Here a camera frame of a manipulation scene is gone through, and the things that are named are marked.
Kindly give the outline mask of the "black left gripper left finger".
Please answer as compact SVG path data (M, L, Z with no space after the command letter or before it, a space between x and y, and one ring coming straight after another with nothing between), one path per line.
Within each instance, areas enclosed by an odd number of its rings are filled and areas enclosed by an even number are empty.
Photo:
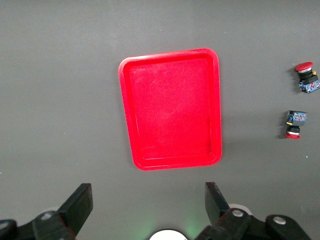
M44 211L27 224L0 221L2 240L75 240L93 210L92 185L82 183L57 209Z

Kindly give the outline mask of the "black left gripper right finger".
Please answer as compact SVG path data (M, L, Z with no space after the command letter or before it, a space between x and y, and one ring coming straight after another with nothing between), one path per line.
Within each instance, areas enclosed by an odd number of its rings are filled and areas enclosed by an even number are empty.
M205 183L205 210L210 225L197 240L309 240L310 236L291 217L271 214L265 221L238 207L231 208L215 182Z

